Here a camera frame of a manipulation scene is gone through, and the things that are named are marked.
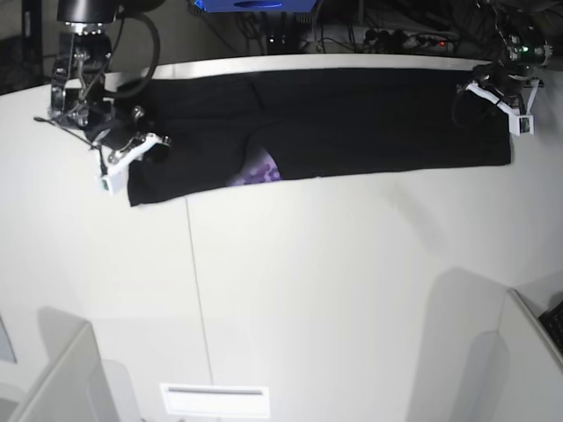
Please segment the black garment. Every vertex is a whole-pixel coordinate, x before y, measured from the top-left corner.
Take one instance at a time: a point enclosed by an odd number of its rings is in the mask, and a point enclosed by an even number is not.
[[[225,187],[251,149],[265,149],[284,180],[383,171],[505,165],[508,119],[467,96],[469,72],[322,69],[152,81],[140,104],[172,138],[167,161],[134,162],[131,205]]]

